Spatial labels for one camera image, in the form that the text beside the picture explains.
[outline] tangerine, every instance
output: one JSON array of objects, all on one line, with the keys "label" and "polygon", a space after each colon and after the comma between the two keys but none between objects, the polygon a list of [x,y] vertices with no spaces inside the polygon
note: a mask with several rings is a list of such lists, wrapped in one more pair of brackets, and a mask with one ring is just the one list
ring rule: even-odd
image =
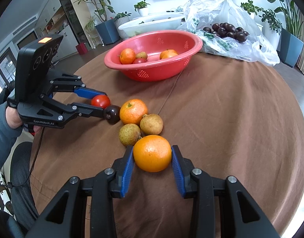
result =
[{"label": "tangerine", "polygon": [[124,49],[120,54],[120,62],[122,64],[132,64],[135,60],[135,52],[131,48]]},{"label": "tangerine", "polygon": [[174,57],[178,55],[177,53],[174,53],[174,52],[167,52],[163,57],[162,59],[167,59],[167,58],[171,58],[171,57]]},{"label": "tangerine", "polygon": [[120,119],[123,124],[134,123],[139,125],[143,115],[148,113],[148,108],[140,99],[131,99],[123,104],[120,109]]},{"label": "tangerine", "polygon": [[168,52],[173,52],[173,53],[178,54],[178,52],[176,52],[174,49],[166,49],[166,50],[164,50],[163,52],[161,52],[161,54],[159,55],[159,59],[162,59],[163,56],[164,56],[165,54],[167,54]]},{"label": "tangerine", "polygon": [[172,159],[170,143],[161,136],[148,135],[133,147],[133,157],[139,168],[147,172],[164,170]]}]

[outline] silver screw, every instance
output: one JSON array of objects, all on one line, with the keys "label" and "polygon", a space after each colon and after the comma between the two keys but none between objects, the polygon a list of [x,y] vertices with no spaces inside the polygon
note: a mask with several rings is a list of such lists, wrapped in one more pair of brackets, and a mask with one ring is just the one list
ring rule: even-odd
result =
[{"label": "silver screw", "polygon": [[200,170],[199,168],[194,168],[194,169],[192,170],[192,172],[193,172],[193,174],[195,174],[195,175],[200,175],[200,174],[201,174],[201,170]]},{"label": "silver screw", "polygon": [[105,174],[106,175],[111,175],[111,174],[113,174],[113,172],[114,172],[114,170],[112,168],[106,168],[105,169]]},{"label": "silver screw", "polygon": [[73,176],[69,179],[69,182],[71,184],[75,184],[76,182],[78,182],[79,178],[77,176]]},{"label": "silver screw", "polygon": [[228,181],[231,182],[231,183],[235,183],[237,181],[237,178],[234,177],[234,176],[229,176]]}]

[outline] white plastic bag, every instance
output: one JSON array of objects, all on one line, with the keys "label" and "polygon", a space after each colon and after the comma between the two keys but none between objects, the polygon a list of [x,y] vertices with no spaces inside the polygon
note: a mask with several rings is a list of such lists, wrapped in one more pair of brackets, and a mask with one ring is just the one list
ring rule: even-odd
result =
[{"label": "white plastic bag", "polygon": [[[276,50],[264,37],[249,14],[232,0],[189,0],[184,5],[185,23],[178,29],[195,33],[203,40],[202,51],[267,66],[280,63]],[[249,32],[243,43],[230,37],[220,38],[203,31],[214,23],[228,22]]]}]

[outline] dark blue planter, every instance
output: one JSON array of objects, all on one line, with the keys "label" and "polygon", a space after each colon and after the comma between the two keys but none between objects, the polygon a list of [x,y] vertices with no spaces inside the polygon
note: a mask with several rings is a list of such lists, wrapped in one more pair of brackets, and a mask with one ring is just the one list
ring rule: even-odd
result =
[{"label": "dark blue planter", "polygon": [[96,29],[105,45],[113,44],[120,39],[119,33],[114,25],[114,20],[112,19],[96,25]]},{"label": "dark blue planter", "polygon": [[303,45],[303,41],[282,29],[281,51],[279,52],[281,61],[293,68],[302,52]]}]

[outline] brown tablecloth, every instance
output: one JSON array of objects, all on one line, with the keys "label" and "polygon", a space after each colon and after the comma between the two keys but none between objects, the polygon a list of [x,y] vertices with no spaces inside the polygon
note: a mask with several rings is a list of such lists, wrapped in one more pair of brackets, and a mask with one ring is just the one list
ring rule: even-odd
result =
[{"label": "brown tablecloth", "polygon": [[[304,118],[275,69],[198,53],[180,75],[140,83],[106,68],[104,56],[77,71],[87,87],[106,92],[116,105],[142,99],[150,113],[162,117],[161,135],[177,144],[184,157],[211,176],[236,176],[283,233],[304,191]],[[55,98],[89,103],[75,94]],[[79,117],[62,130],[45,129],[31,176],[39,213],[71,176],[95,176],[123,156],[121,126]],[[192,202],[180,197],[171,166],[159,173],[135,167],[126,197],[114,200],[118,237],[186,238]]]}]

